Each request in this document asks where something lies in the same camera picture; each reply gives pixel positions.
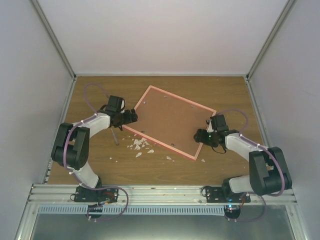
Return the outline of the clear handle screwdriver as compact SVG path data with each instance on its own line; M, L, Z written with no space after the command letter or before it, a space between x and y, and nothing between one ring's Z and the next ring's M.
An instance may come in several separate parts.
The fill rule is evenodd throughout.
M112 137L114 139L115 144L118 146L120 143L113 128L111 128L111 133L112 133Z

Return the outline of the pink photo frame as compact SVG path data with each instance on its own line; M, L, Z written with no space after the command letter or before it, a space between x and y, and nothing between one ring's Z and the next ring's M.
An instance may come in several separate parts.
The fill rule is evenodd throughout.
M150 85L134 107L137 122L123 128L195 161L203 144L194 140L198 129L216 110Z

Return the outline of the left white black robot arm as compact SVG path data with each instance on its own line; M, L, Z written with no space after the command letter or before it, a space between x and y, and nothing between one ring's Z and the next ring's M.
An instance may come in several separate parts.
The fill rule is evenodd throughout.
M59 125L51 151L52 161L64 167L73 175L79 185L86 188L85 195L92 202L103 197L100 177L94 173L89 162L90 139L109 128L123 129L138 121L135 109L126 109L122 97L111 95L107 104L94 114L76 123L63 122Z

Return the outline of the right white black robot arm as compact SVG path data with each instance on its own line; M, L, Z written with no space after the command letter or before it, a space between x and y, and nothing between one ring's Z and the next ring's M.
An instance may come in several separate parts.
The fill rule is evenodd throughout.
M293 182L283 151L279 147L267 147L245 137L241 131L229 129L224 115L212 116L208 128L198 129L193 136L213 150L221 146L224 152L233 151L249 164L249 175L227 178L221 185L221 196L228 203L240 194L278 197L292 188Z

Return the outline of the white debris pile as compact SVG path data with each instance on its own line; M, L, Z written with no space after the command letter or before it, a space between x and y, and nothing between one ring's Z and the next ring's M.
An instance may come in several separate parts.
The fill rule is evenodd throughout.
M146 138L138 136L137 134L128 135L122 140L125 142L125 149L128 150L134 158L155 153L152 144Z

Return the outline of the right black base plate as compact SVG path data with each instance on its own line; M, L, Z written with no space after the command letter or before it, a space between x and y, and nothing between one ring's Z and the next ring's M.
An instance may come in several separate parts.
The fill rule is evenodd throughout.
M230 192L222 186L203 186L200 190L200 194L205 197L207 203L250 203L251 198L245 193Z

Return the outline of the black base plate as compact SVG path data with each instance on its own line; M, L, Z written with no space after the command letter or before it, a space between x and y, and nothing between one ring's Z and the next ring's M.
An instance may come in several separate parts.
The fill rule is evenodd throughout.
M205 197L207 203L250 203L251 198L245 193L230 192L222 186L203 186L200 190L200 194Z
M76 203L115 203L118 200L119 190L108 188L104 190L91 190L78 186L70 200Z

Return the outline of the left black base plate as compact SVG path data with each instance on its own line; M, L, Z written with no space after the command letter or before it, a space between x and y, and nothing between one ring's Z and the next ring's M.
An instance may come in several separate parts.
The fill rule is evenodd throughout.
M70 200L76 203L115 203L118 200L119 190L108 188L104 190L91 190L78 186Z

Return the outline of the left aluminium corner post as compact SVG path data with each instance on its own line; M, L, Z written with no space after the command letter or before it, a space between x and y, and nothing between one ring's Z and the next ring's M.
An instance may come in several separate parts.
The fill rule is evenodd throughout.
M72 80L75 81L77 75L75 74L61 44L59 43L59 40L51 26L51 24L48 21L48 18L42 8L42 6L40 5L38 0L30 0L29 1L33 7L33 9L35 10L41 24L43 25L45 31L47 32L54 48L56 49L60 59L62 60L66 70L68 71L69 75L71 76Z

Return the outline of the aluminium corner post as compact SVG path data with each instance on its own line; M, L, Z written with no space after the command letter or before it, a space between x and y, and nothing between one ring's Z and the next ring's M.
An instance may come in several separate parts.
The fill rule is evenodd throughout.
M246 81L250 81L252 76L254 75L256 69L258 68L260 62L262 61L263 57L267 53L267 50L270 48L273 40L277 36L278 32L280 31L282 25L285 23L287 17L289 16L290 12L292 11L296 0L287 0L285 2L284 7L282 8L279 16L277 17L273 27L271 28L266 40L264 41L257 57L255 58L252 66L250 67L248 73L245 76Z
M68 71L69 75L71 76L72 80L75 81L77 75L75 74L61 44L59 43L59 40L51 26L51 24L48 21L48 18L42 8L42 6L40 5L38 0L30 0L29 1L33 7L33 9L35 10L41 24L43 25L45 31L47 32L54 48L56 49L60 59L62 60L66 70Z

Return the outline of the aluminium front rail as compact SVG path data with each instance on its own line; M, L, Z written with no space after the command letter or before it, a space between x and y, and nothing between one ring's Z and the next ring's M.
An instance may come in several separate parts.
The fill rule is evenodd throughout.
M27 202L30 204L72 204L71 194L77 184L35 184ZM226 202L207 202L200 185L121 185L128 193L118 193L117 205L206 206L226 205Z

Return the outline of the right aluminium corner post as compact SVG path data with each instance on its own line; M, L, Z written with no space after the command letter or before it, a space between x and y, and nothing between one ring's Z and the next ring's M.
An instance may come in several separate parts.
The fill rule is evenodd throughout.
M282 8L279 16L277 17L273 27L271 28L266 40L264 41L257 57L255 58L252 66L250 67L248 73L245 76L246 81L250 81L252 76L254 75L256 69L258 68L260 62L262 61L263 57L267 53L267 50L270 48L273 40L277 36L278 32L280 31L282 25L285 23L287 17L289 16L290 12L292 11L296 0L287 0L285 2L284 7Z

